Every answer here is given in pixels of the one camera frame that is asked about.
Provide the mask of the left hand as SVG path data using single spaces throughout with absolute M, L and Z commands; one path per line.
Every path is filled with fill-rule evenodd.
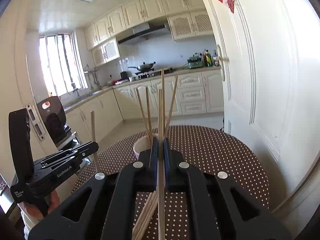
M 48 197 L 49 205 L 47 205 L 46 199 L 42 199 L 38 203 L 21 202 L 18 206 L 25 218 L 38 222 L 60 205 L 60 198 L 56 190 L 53 190 Z

